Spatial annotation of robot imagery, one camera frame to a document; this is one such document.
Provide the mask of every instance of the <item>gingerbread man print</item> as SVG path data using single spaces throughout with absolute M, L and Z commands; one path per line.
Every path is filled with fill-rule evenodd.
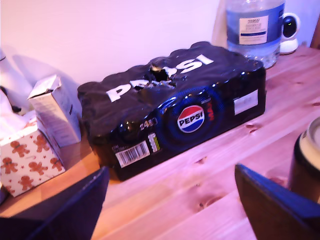
M 59 172 L 62 170 L 62 163 L 56 157 L 51 158 L 50 163 L 52 164 L 52 169 L 56 168 Z
M 44 149 L 45 151 L 48 151 L 50 149 L 46 138 L 42 134 L 39 134 L 36 137 L 36 140 L 34 140 L 33 142 L 38 146 L 38 149 L 36 150 L 38 153 L 41 153 L 42 149 Z
M 30 172 L 38 172 L 39 175 L 45 174 L 44 171 L 48 170 L 47 166 L 42 166 L 42 162 L 36 163 L 32 161 L 29 163 Z
M 12 159 L 10 157 L 5 157 L 3 160 L 3 165 L 1 168 L 5 168 L 5 174 L 10 174 L 12 172 L 17 172 L 18 169 L 16 169 L 16 166 L 18 166 L 18 163 L 12 162 Z
M 18 141 L 12 141 L 10 146 L 13 147 L 12 153 L 18 153 L 20 158 L 23 158 L 25 154 L 30 153 L 30 150 L 26 149 L 27 144 L 20 144 Z
M 15 191 L 16 191 L 16 190 L 14 190 L 14 189 L 11 189 L 12 186 L 4 186 L 4 187 L 5 187 L 5 189 L 6 189 L 9 193 L 11 193 L 11 194 L 14 194 Z
M 21 181 L 18 181 L 19 184 L 22 185 L 22 190 L 25 191 L 27 190 L 28 188 L 33 188 L 34 186 L 31 184 L 34 180 L 33 179 L 30 179 L 29 176 L 22 176 L 21 177 Z

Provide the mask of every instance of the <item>white cardboard box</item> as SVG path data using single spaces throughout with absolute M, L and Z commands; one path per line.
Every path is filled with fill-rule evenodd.
M 28 100 L 60 147 L 80 142 L 78 113 L 59 76 L 52 75 L 38 81 Z

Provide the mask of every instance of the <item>water bottle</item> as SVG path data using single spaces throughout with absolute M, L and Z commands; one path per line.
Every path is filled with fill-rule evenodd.
M 226 0 L 228 49 L 270 68 L 280 51 L 285 0 Z

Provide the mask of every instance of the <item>barcode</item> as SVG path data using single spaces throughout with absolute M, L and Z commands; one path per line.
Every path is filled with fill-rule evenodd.
M 124 151 L 120 151 L 115 154 L 116 158 L 120 163 L 121 168 L 133 164 L 136 161 L 139 161 L 140 159 L 143 159 L 149 155 L 150 152 L 146 141 L 143 141 L 142 143 L 134 147 L 131 147 Z

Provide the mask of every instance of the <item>white wall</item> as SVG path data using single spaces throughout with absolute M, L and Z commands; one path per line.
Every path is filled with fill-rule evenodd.
M 319 0 L 287 0 L 285 10 L 309 45 Z M 59 73 L 75 97 L 82 83 L 192 43 L 225 46 L 224 12 L 224 0 L 2 0 L 1 48 L 32 84 Z

